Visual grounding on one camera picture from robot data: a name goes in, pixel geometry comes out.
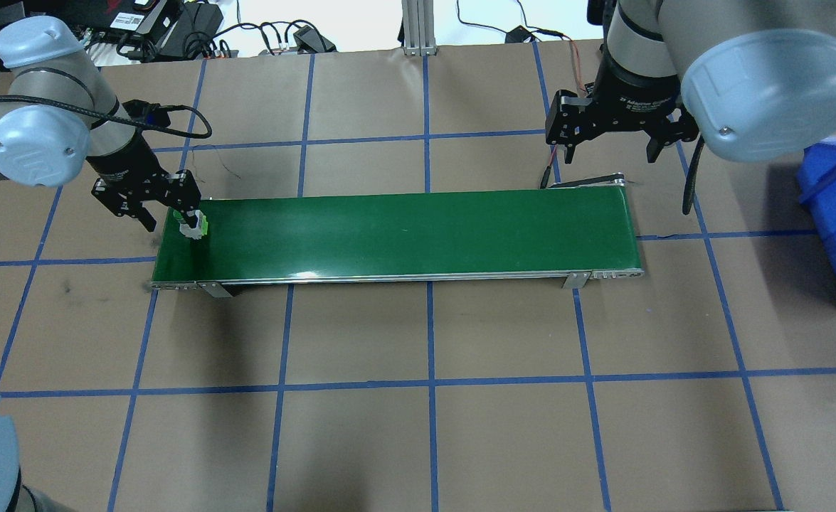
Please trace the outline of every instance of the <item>floor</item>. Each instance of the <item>floor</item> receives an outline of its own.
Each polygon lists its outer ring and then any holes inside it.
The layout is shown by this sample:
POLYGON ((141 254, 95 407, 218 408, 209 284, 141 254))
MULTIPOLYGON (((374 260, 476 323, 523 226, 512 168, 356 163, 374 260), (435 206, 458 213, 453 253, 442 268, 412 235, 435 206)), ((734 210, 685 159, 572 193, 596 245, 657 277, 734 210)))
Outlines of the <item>floor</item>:
MULTIPOLYGON (((598 60, 583 42, 587 80, 598 60)), ((562 42, 103 75, 124 100, 199 106, 204 145, 148 140, 217 198, 533 188, 573 80, 562 42)), ((24 482, 86 511, 836 510, 836 282, 796 204, 800 155, 707 152, 684 217, 691 145, 649 165, 646 142, 560 166, 626 173, 647 272, 579 292, 154 292, 160 234, 96 204, 89 169, 0 183, 0 408, 24 482)))

